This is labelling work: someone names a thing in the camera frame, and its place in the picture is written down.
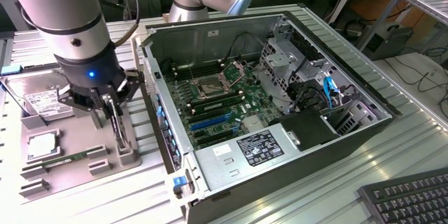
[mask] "metal shelf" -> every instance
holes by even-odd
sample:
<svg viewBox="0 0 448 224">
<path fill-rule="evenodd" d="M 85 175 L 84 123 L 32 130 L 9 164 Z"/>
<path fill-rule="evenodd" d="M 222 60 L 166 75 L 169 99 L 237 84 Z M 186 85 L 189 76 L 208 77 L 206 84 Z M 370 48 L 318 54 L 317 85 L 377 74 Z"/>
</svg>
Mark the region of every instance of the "metal shelf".
<svg viewBox="0 0 448 224">
<path fill-rule="evenodd" d="M 430 15 L 438 22 L 448 25 L 448 0 L 405 0 Z"/>
<path fill-rule="evenodd" d="M 358 42 L 356 43 L 356 47 L 360 51 L 364 50 L 368 42 L 370 41 L 373 34 L 380 26 L 380 24 L 385 21 L 390 11 L 396 7 L 400 0 L 390 0 L 389 4 L 385 7 L 385 10 L 376 20 L 372 29 L 361 36 Z M 424 13 L 426 13 L 430 17 L 433 17 L 440 23 L 448 26 L 448 0 L 404 0 L 413 7 L 418 8 Z"/>
</svg>

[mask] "aluminum workbench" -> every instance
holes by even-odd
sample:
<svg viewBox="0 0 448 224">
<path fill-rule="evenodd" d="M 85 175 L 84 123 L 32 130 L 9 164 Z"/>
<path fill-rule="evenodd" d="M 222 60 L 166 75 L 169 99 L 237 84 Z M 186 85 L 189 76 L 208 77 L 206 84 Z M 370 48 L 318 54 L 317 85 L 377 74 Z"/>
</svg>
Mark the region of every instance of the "aluminum workbench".
<svg viewBox="0 0 448 224">
<path fill-rule="evenodd" d="M 269 194 L 213 223 L 373 223 L 356 192 L 364 184 L 436 169 L 448 164 L 448 135 L 440 118 L 430 117 L 424 106 L 402 90 L 368 58 L 329 28 L 317 16 L 297 5 L 253 8 L 248 14 L 290 11 L 346 61 L 364 79 L 401 111 L 402 117 L 345 159 Z M 141 25 L 161 23 L 161 18 L 142 20 Z M 132 22 L 110 23 L 113 40 Z M 54 62 L 34 31 L 16 33 L 10 62 L 24 65 Z M 133 66 L 130 45 L 117 49 L 124 68 Z M 98 179 L 52 196 L 18 205 L 10 168 L 18 160 L 18 110 L 8 101 L 0 118 L 0 222 L 14 223 L 184 223 L 180 208 L 168 200 L 165 169 L 145 113 L 141 95 L 128 104 L 130 120 L 142 156 L 142 164 L 122 173 Z"/>
</svg>

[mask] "blue latch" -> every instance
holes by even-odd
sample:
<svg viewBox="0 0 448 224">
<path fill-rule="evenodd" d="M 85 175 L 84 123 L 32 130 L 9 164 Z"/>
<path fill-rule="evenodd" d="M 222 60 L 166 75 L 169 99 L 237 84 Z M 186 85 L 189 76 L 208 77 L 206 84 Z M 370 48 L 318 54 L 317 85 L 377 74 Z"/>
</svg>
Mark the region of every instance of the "blue latch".
<svg viewBox="0 0 448 224">
<path fill-rule="evenodd" d="M 178 189 L 181 188 L 181 186 L 188 184 L 185 176 L 173 178 L 173 182 L 174 182 L 174 189 Z"/>
</svg>

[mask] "warning label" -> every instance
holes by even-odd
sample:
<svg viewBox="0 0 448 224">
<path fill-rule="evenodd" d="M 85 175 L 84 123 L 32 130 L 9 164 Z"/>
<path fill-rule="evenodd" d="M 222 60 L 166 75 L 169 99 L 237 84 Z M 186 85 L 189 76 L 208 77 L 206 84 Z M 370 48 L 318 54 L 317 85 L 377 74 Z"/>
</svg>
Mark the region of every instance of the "warning label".
<svg viewBox="0 0 448 224">
<path fill-rule="evenodd" d="M 257 166 L 284 154 L 269 130 L 237 140 L 237 144 L 250 166 Z"/>
<path fill-rule="evenodd" d="M 56 90 L 49 90 L 25 95 L 25 98 L 38 115 L 50 116 L 72 111 L 72 107 L 58 103 L 56 92 Z"/>
</svg>

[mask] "keyboard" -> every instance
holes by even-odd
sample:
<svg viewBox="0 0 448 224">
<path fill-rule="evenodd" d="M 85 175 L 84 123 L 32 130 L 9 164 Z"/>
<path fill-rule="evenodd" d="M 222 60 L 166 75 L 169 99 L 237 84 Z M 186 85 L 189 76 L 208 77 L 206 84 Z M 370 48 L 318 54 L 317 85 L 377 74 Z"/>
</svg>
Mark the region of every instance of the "keyboard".
<svg viewBox="0 0 448 224">
<path fill-rule="evenodd" d="M 448 167 L 358 188 L 376 223 L 448 224 Z"/>
</svg>

